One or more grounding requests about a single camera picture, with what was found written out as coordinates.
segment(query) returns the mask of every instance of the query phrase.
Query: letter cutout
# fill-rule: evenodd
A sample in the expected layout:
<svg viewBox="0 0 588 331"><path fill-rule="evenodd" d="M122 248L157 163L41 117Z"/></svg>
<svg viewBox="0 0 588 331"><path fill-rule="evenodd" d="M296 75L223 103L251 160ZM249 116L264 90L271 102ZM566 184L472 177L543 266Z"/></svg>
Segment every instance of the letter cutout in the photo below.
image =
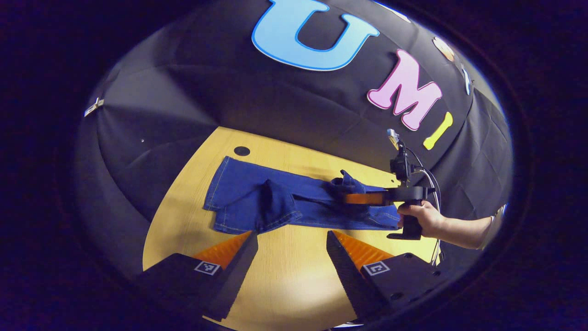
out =
<svg viewBox="0 0 588 331"><path fill-rule="evenodd" d="M417 88L419 64L402 49L396 53L398 55L396 67L378 90L370 90L367 93L367 99L377 107L388 109L392 106L392 96L398 91L393 113L399 115L416 104L411 112L402 116L402 123L408 129L416 131L433 104L441 99L443 94L435 82Z"/></svg>
<svg viewBox="0 0 588 331"><path fill-rule="evenodd" d="M326 50L310 48L298 40L298 33L314 12L326 12L329 6L315 0L270 1L273 4L255 26L252 41L261 53L284 64L315 71L341 69L371 35L380 34L366 21L343 14L348 24L335 46Z"/></svg>

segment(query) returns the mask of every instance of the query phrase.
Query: sleeve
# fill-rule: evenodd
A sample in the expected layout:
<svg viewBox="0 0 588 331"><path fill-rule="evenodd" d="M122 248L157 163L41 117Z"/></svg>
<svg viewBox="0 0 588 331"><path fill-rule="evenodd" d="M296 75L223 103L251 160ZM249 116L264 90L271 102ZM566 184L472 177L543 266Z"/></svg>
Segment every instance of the sleeve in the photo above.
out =
<svg viewBox="0 0 588 331"><path fill-rule="evenodd" d="M484 249L488 245L488 243L490 243L492 239L494 239L496 233L498 233L498 230L502 225L502 218L505 214L506 206L506 204L502 206L500 209L498 209L496 214L492 216L490 221L490 228L488 229L488 232L486 233L484 240L482 240L482 244L477 249Z"/></svg>

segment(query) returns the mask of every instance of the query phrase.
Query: blue letter u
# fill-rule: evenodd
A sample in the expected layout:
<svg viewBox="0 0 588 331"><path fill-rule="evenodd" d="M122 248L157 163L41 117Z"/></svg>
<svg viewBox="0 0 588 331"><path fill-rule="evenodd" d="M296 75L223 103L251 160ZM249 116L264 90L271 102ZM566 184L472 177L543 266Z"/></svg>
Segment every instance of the blue letter u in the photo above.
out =
<svg viewBox="0 0 588 331"><path fill-rule="evenodd" d="M253 44L276 61L308 70L331 71L353 60L369 36L380 32L366 21L350 14L342 18L348 24L331 49L313 49L298 40L298 33L314 12L326 12L329 6L315 0L270 0L272 6L253 30Z"/></svg>

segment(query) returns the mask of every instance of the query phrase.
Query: metal clip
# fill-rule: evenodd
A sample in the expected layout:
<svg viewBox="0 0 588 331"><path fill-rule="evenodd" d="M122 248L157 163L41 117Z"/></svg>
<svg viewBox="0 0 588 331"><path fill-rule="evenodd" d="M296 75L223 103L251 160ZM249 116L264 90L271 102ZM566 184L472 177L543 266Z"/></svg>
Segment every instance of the metal clip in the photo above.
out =
<svg viewBox="0 0 588 331"><path fill-rule="evenodd" d="M88 116L91 112L95 111L102 105L104 105L104 99L100 100L100 98L96 98L96 102L93 105L91 105L90 108L86 109L85 112L83 112L83 116Z"/></svg>

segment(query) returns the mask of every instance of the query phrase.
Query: white cable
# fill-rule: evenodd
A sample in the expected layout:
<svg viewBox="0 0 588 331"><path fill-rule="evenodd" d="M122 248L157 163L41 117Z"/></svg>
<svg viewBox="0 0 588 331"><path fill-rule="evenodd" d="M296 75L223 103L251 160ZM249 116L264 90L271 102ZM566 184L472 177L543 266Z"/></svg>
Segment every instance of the white cable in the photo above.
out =
<svg viewBox="0 0 588 331"><path fill-rule="evenodd" d="M429 176L429 173L427 171L422 170L422 169L418 169L417 172L425 174L425 176L429 180L429 184L431 185L431 187L435 188L435 185L433 184L433 180L431 179L431 177ZM437 197L437 192L433 192L433 197L435 198L435 204L436 204L437 210L439 210L439 199ZM437 242L435 243L435 250L433 251L433 257L431 258L431 265L432 266L435 266L435 262L437 261L437 256L439 255L439 249L440 249L440 241L439 241L439 239L437 239Z"/></svg>

